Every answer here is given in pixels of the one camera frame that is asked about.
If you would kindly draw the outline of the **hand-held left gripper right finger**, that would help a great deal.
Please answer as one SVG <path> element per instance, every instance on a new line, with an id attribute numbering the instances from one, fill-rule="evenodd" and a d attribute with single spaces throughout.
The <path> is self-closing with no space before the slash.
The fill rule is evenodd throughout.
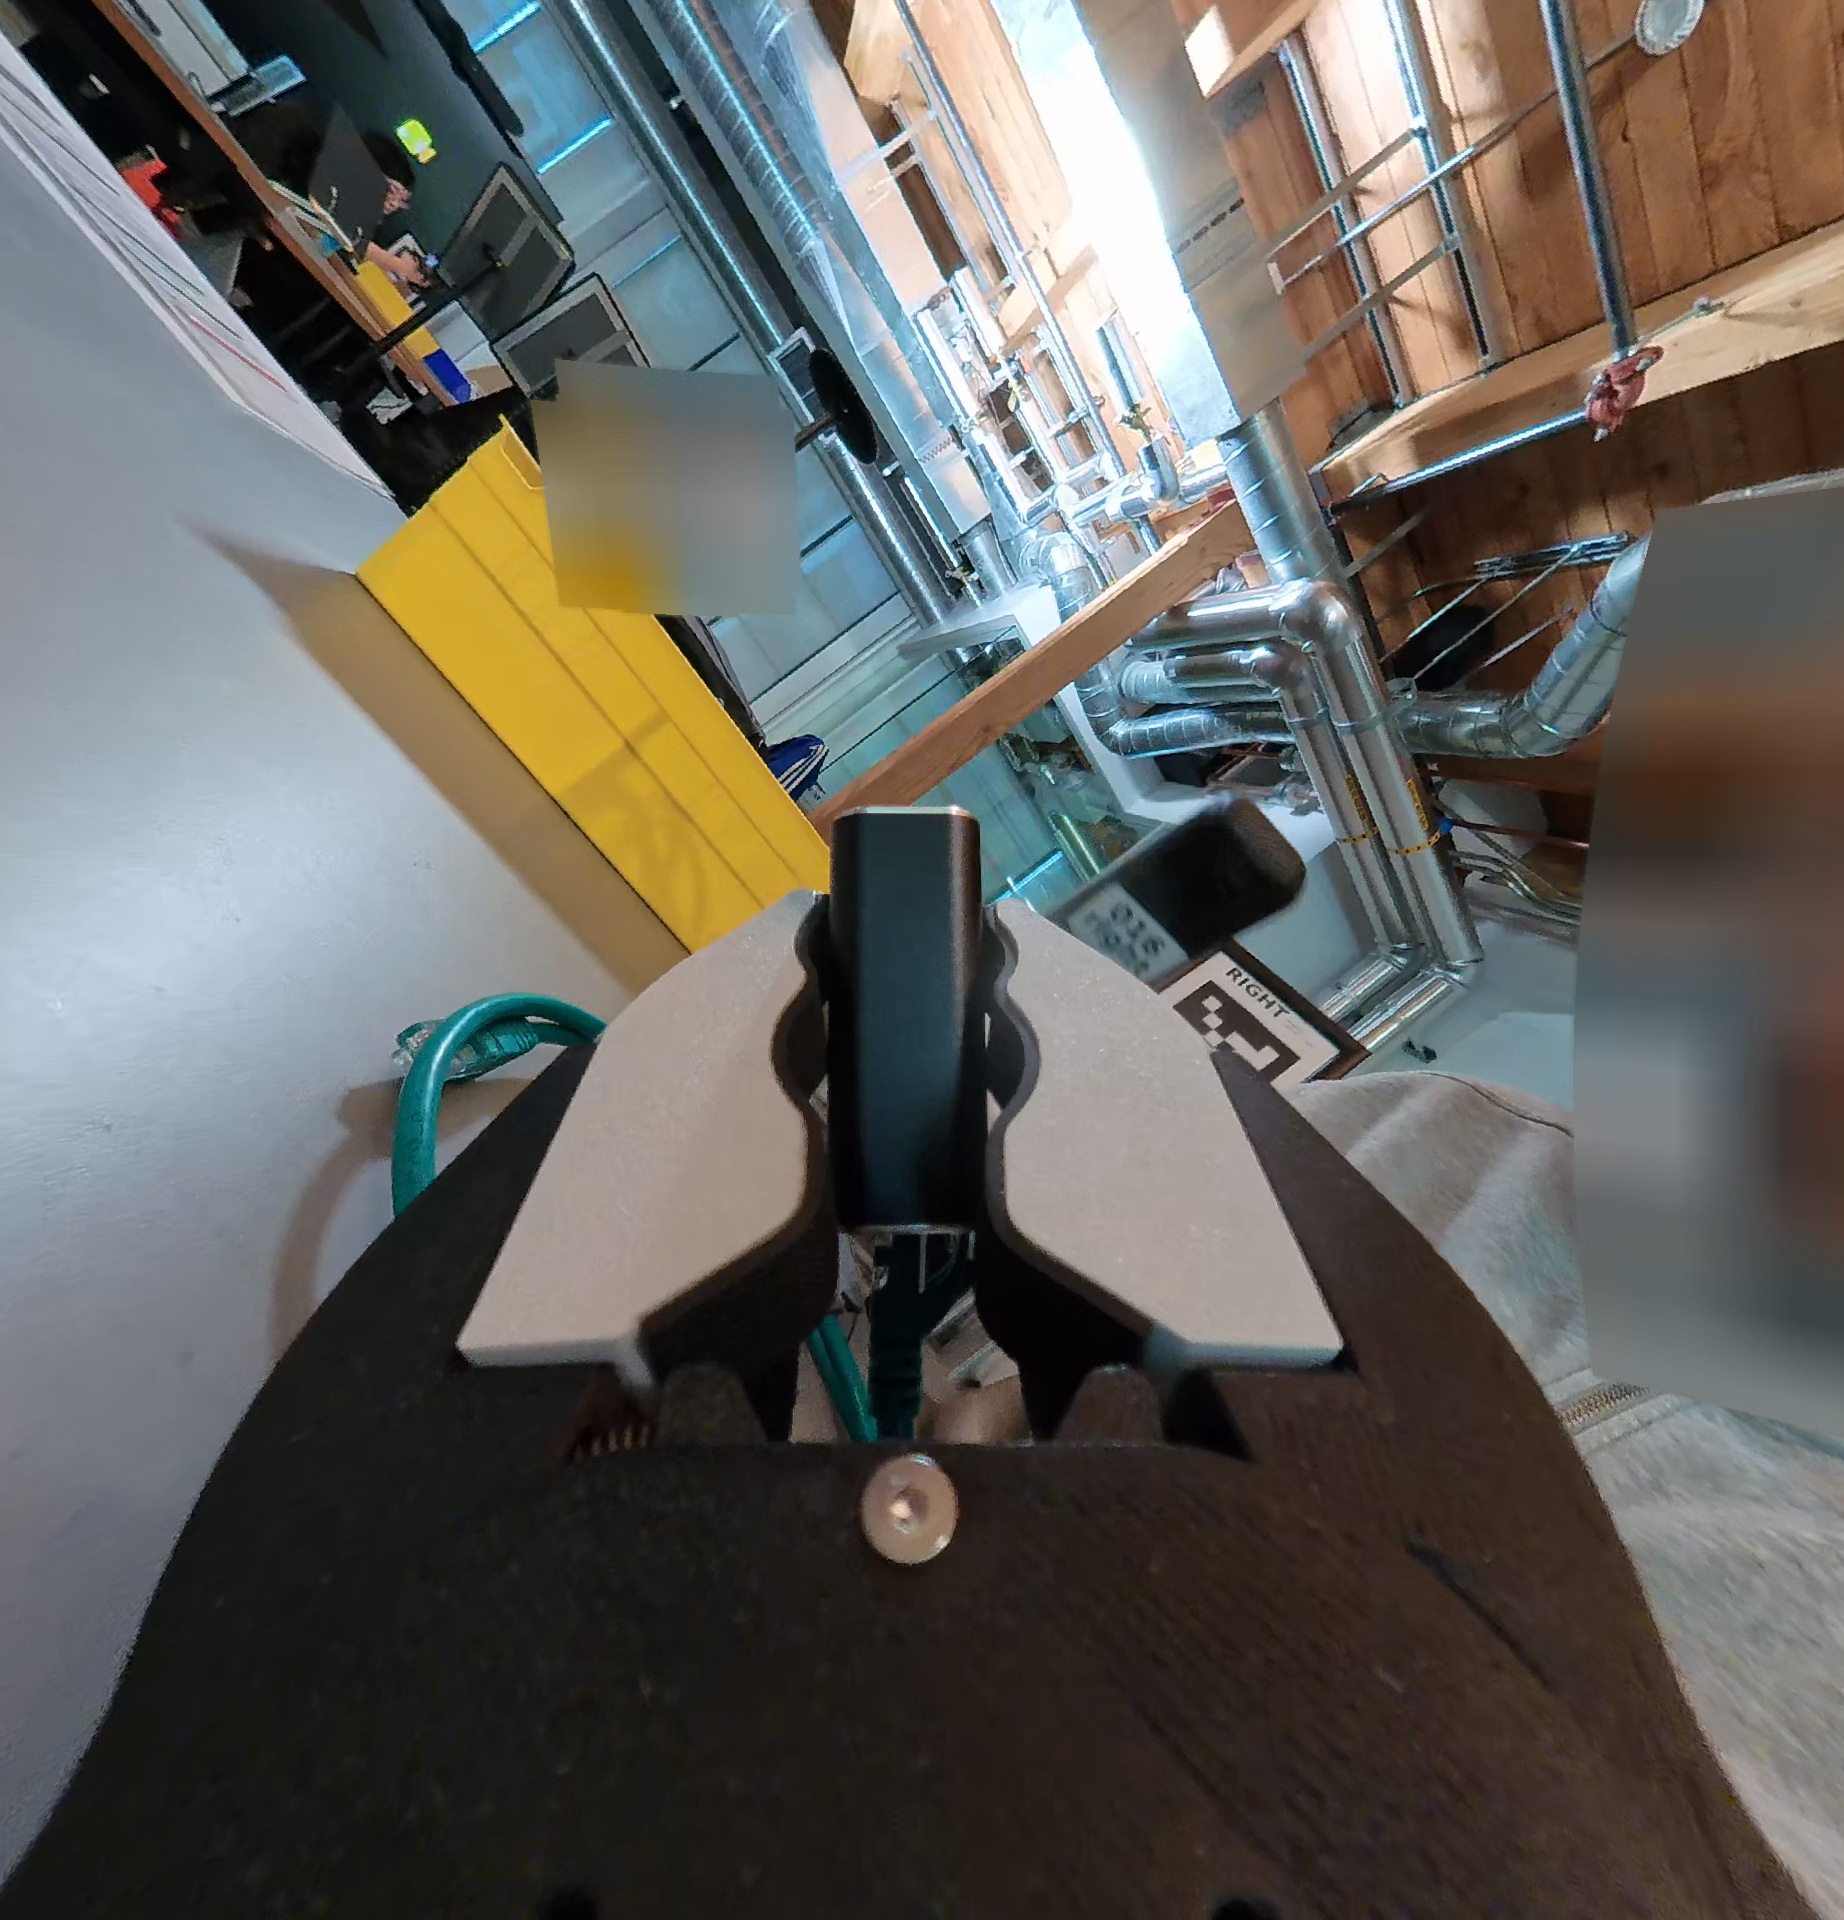
<path id="1" fill-rule="evenodd" d="M 1337 1362 L 1341 1330 L 1210 1044 L 1029 907 L 989 926 L 1000 1241 L 1132 1332 L 1147 1370 Z"/>

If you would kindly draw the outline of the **wooden ceiling beam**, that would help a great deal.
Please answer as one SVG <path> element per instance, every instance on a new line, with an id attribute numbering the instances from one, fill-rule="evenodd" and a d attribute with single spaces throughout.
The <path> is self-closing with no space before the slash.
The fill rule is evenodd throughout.
<path id="1" fill-rule="evenodd" d="M 1211 515 L 1068 617 L 1047 641 L 1032 644 L 995 678 L 820 805 L 812 817 L 814 830 L 832 842 L 840 820 L 852 809 L 918 803 L 1024 717 L 1084 678 L 1150 620 L 1210 586 L 1247 549 L 1246 513 L 1235 495 L 1228 495 Z"/>

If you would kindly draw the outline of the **cluster of silver ventilation pipes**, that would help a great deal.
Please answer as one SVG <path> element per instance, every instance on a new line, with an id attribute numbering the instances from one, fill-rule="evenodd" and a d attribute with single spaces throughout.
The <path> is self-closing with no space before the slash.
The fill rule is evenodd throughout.
<path id="1" fill-rule="evenodd" d="M 929 420 L 950 434 L 957 459 L 982 483 L 989 518 L 1002 523 L 1002 466 L 979 463 L 973 413 L 950 415 L 946 373 L 921 366 L 921 308 L 896 307 L 893 282 L 874 252 L 866 215 L 851 226 L 817 226 L 808 193 L 826 190 L 837 206 L 846 177 L 827 156 L 826 76 L 841 84 L 819 26 L 803 29 L 788 5 L 632 5 L 645 31 L 682 83 L 712 145 L 726 163 L 752 210 L 777 229 L 785 254 L 808 243 L 840 257 L 866 298 L 885 295 L 885 324 L 898 359 L 915 375 Z M 1410 751 L 1414 719 L 1403 723 L 1379 670 L 1366 620 L 1341 569 L 1334 533 L 1316 489 L 1294 458 L 1282 406 L 1302 378 L 1282 298 L 1254 246 L 1258 233 L 1242 185 L 1226 157 L 1170 5 L 989 5 L 1006 39 L 1003 66 L 1020 76 L 1057 157 L 1068 150 L 1057 131 L 1081 137 L 1084 157 L 1101 163 L 1111 193 L 1095 177 L 1070 170 L 1073 207 L 1108 212 L 1111 241 L 1141 243 L 1134 265 L 1116 250 L 1116 282 L 1130 307 L 1145 367 L 1154 375 L 1169 420 L 1193 451 L 1214 441 L 1223 477 L 1246 513 L 1250 545 L 1271 586 L 1228 596 L 1188 599 L 1150 620 L 1121 655 L 1142 643 L 1235 641 L 1223 654 L 1228 681 L 1215 690 L 1269 689 L 1282 714 L 1271 745 L 1286 737 L 1334 833 L 1346 873 L 1374 933 L 1374 950 L 1321 1002 L 1364 1046 L 1382 1050 L 1414 1022 L 1430 1020 L 1468 990 L 1483 966 L 1469 905 L 1445 855 L 1443 834 Z M 1068 686 L 1079 690 L 1086 734 L 1118 754 L 1132 729 L 1161 751 L 1242 745 L 1226 708 L 1190 708 L 1127 717 L 1101 663 Z M 1101 725 L 1081 700 L 1101 692 Z"/>

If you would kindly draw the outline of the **red pipe clamp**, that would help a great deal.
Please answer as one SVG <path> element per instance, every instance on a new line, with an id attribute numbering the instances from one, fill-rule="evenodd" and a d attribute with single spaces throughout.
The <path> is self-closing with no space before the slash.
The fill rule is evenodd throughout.
<path id="1" fill-rule="evenodd" d="M 1661 363 L 1666 350 L 1659 343 L 1639 343 L 1599 367 L 1582 401 L 1582 418 L 1596 441 L 1611 439 L 1622 429 L 1629 413 L 1642 404 L 1645 383 Z"/>

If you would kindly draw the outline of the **yellow plastic bin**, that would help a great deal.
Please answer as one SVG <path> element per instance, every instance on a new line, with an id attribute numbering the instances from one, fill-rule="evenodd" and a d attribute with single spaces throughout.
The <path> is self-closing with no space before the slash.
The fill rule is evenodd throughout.
<path id="1" fill-rule="evenodd" d="M 511 427 L 359 583 L 690 953 L 827 892 L 826 838 L 668 631 L 561 601 L 543 474 Z"/>

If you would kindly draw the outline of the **black ethernet splitter box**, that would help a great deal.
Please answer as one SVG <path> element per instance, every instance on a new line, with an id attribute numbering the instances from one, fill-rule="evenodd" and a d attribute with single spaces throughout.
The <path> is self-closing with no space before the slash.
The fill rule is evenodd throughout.
<path id="1" fill-rule="evenodd" d="M 840 1223 L 969 1231 L 982 1203 L 980 825 L 859 806 L 826 910 L 829 1165 Z"/>

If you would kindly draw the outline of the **black round lamp head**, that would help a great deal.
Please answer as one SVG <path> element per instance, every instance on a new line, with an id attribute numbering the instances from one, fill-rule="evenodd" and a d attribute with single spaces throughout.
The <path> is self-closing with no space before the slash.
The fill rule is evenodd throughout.
<path id="1" fill-rule="evenodd" d="M 885 458 L 877 423 L 840 359 L 826 348 L 812 348 L 808 375 L 817 415 L 795 434 L 793 447 L 835 439 L 857 463 L 877 466 Z"/>

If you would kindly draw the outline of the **white printed paper sheet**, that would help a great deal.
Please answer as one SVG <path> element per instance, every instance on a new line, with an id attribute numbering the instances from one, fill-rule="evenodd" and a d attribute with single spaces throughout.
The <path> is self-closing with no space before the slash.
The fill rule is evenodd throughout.
<path id="1" fill-rule="evenodd" d="M 80 235 L 82 250 L 243 413 L 389 499 L 380 475 L 287 375 L 228 300 L 131 195 L 0 29 L 0 154 Z"/>

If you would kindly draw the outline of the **framed black white marker sign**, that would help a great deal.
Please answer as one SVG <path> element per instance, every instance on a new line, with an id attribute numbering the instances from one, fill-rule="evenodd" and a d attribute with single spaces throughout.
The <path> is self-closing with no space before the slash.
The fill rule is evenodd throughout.
<path id="1" fill-rule="evenodd" d="M 1369 1050 L 1319 1010 L 1238 940 L 1226 940 L 1154 993 L 1218 1055 L 1236 1055 L 1273 1087 L 1334 1081 L 1366 1063 Z"/>

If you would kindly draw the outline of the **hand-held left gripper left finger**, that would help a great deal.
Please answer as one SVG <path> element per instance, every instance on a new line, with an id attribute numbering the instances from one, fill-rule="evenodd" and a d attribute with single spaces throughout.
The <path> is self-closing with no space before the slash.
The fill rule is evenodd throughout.
<path id="1" fill-rule="evenodd" d="M 460 1330 L 477 1367 L 749 1370 L 832 1307 L 827 901 L 795 890 L 601 1035 Z"/>

